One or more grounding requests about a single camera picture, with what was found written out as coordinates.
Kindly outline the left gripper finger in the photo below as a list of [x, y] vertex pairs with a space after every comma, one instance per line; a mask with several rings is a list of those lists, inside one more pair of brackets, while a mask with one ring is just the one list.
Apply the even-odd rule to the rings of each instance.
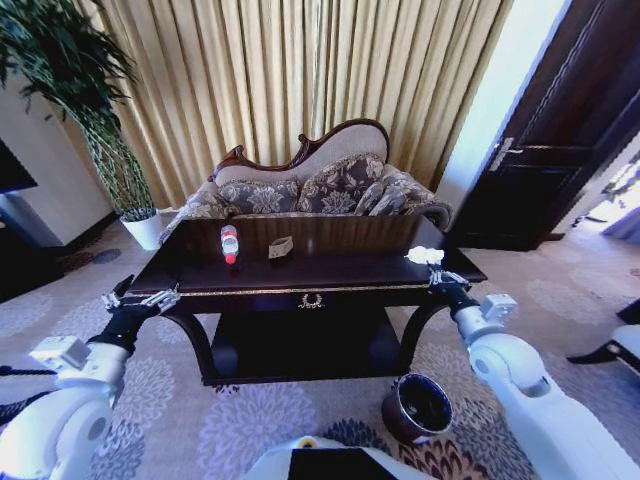
[[101, 300], [107, 311], [112, 311], [121, 305], [121, 298], [127, 292], [133, 280], [134, 275], [131, 274], [118, 282], [110, 292], [101, 295]]
[[145, 307], [149, 307], [157, 312], [165, 312], [173, 308], [180, 300], [180, 293], [178, 292], [179, 284], [176, 283], [173, 287], [161, 290], [141, 301], [141, 304]]

